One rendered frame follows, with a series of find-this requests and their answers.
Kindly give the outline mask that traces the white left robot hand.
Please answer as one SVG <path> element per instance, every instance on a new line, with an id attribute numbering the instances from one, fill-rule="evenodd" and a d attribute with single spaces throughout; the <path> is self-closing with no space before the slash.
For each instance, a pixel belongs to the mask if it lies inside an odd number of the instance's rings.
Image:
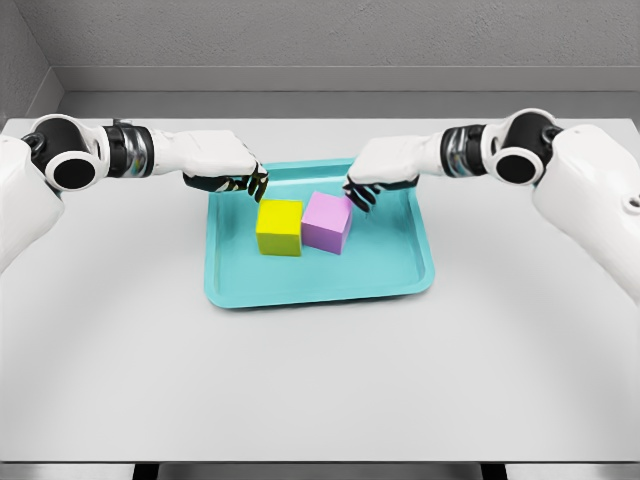
<path id="1" fill-rule="evenodd" d="M 268 171 L 230 130 L 186 132 L 181 171 L 191 188 L 209 193 L 246 191 L 257 203 L 269 180 Z"/>

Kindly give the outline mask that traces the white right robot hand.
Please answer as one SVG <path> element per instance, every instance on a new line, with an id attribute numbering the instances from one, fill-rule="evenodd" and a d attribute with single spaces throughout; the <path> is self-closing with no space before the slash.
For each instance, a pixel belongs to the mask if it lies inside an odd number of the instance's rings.
<path id="1" fill-rule="evenodd" d="M 421 175 L 426 137 L 394 136 L 367 142 L 350 166 L 343 184 L 345 196 L 369 212 L 383 190 L 414 188 Z"/>

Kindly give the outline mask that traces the pink cube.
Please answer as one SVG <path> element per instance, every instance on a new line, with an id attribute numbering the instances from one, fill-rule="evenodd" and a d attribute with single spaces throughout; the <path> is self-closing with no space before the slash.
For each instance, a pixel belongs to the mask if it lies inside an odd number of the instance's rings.
<path id="1" fill-rule="evenodd" d="M 340 255 L 352 225 L 352 206 L 346 196 L 314 192 L 302 217 L 303 244 Z"/>

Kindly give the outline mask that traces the yellow cube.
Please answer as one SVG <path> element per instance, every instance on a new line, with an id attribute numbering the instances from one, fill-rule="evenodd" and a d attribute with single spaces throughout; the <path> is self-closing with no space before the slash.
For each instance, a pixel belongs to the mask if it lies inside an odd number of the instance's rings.
<path id="1" fill-rule="evenodd" d="M 303 202 L 263 199 L 255 233 L 259 252 L 271 256 L 300 256 Z"/>

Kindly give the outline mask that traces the teal rectangular tray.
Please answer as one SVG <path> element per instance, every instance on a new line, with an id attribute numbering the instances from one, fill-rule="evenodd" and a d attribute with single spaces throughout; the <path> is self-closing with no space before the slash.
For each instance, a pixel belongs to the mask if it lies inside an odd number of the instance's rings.
<path id="1" fill-rule="evenodd" d="M 258 205 L 243 192 L 209 196 L 204 291 L 222 308 L 342 301 L 420 293 L 435 269 L 415 189 L 384 191 L 355 210 L 340 255 L 303 247 L 299 257 L 260 254 Z"/>

